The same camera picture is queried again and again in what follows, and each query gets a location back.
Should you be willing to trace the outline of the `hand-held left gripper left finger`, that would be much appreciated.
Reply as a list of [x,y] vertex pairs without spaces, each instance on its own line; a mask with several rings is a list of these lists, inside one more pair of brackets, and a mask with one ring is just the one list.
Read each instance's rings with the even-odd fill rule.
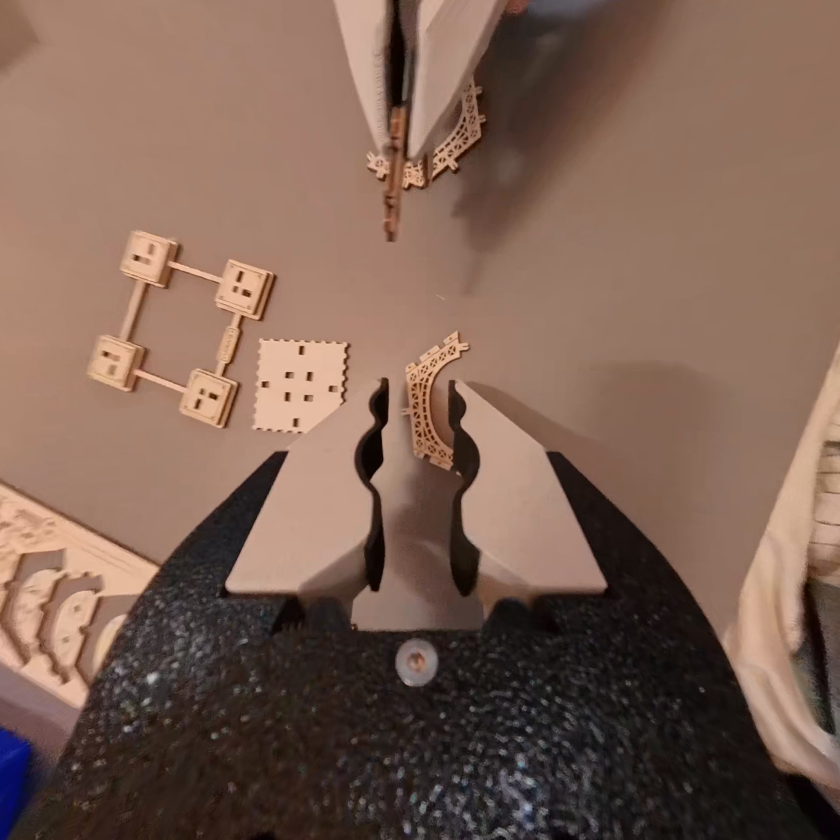
[[382,501],[389,381],[366,385],[289,447],[227,577],[228,594],[353,601],[379,591],[385,567]]

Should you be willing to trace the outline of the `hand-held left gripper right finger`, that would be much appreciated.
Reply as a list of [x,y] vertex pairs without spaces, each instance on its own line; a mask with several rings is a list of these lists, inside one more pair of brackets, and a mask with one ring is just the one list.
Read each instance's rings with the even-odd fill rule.
[[462,381],[448,384],[454,433],[449,567],[481,602],[600,595],[607,582],[550,453]]

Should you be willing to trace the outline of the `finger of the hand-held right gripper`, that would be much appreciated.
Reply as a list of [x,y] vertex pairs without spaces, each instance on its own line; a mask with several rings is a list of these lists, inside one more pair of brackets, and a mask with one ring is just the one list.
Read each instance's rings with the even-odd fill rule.
[[506,1],[402,2],[410,160],[420,160],[440,141],[507,6]]
[[403,30],[398,1],[334,1],[355,90],[375,151],[388,156],[392,114],[403,104]]

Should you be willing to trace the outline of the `wooden lattice arch piece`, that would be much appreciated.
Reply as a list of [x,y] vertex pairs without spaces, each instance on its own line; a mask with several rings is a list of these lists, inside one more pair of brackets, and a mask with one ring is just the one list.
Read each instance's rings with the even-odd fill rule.
[[402,414],[409,420],[413,454],[444,470],[453,468],[454,452],[440,437],[434,424],[433,389],[439,372],[468,350],[469,343],[455,331],[442,345],[436,344],[422,354],[418,362],[405,368],[407,407]]
[[[430,158],[430,162],[414,162],[403,158],[402,187],[408,190],[412,187],[425,189],[439,175],[446,171],[457,172],[460,159],[467,154],[481,139],[482,126],[486,117],[480,113],[478,99],[482,94],[482,87],[476,84],[475,77],[471,77],[460,95],[456,120],[443,142],[437,146]],[[397,139],[407,138],[407,110],[394,108],[390,120],[390,130],[396,128]],[[390,177],[392,158],[389,155],[368,152],[366,168],[375,177],[385,182]]]

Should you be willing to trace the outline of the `narrow wooden lattice strip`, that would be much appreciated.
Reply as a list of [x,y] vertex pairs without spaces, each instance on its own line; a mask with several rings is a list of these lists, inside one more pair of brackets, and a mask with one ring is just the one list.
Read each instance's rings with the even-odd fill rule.
[[383,228],[385,240],[388,243],[396,242],[400,227],[406,163],[407,114],[405,104],[392,109],[389,136],[384,150],[388,172],[385,175],[383,193]]

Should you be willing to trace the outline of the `grey desk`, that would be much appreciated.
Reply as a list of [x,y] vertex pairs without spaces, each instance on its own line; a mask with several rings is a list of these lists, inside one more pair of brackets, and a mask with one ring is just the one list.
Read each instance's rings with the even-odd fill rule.
[[[388,560],[359,624],[473,626],[455,476],[404,369],[467,381],[661,550],[718,635],[838,344],[838,2],[611,2],[503,21],[481,141],[388,245],[330,2],[2,2],[2,481],[157,564],[294,435],[252,428],[260,339],[386,376]],[[225,430],[92,381],[139,229],[276,274]]]

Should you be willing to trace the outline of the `square wooden plate with holes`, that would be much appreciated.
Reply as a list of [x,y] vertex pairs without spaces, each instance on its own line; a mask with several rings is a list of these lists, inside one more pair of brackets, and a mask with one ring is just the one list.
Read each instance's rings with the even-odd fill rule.
[[253,428],[305,434],[341,406],[347,343],[260,339]]

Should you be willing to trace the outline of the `wooden puzzle parts sheet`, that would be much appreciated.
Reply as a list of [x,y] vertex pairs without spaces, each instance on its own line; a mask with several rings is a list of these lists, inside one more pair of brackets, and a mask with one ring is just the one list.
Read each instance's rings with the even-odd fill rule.
[[158,570],[2,485],[2,666],[80,708]]

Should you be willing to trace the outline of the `cream printed hoodie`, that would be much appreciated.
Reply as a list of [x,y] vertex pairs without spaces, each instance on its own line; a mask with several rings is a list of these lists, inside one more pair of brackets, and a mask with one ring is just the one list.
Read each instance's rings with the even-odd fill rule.
[[838,734],[817,720],[794,655],[805,639],[806,584],[838,593],[838,389],[836,350],[723,637],[772,760],[834,796]]

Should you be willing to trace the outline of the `blue plastic bin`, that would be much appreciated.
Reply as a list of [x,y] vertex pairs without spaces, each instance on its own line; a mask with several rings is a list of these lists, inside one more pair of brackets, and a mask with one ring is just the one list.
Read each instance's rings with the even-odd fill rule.
[[8,839],[29,798],[33,745],[1,728],[1,839]]

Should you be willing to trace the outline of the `wooden frame with four squares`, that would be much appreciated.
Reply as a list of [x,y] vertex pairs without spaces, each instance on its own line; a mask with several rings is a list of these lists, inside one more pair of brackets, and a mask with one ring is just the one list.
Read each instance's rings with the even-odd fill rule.
[[[128,307],[116,334],[98,336],[87,365],[87,376],[122,393],[132,393],[141,382],[176,393],[178,411],[201,424],[226,428],[239,393],[239,383],[228,377],[247,321],[263,319],[277,274],[229,259],[219,274],[182,261],[182,246],[172,238],[133,230],[120,260],[120,272],[132,283]],[[215,288],[213,304],[229,317],[210,370],[195,368],[179,383],[144,368],[149,351],[134,341],[146,298],[151,289],[166,289],[174,275],[185,275]]]

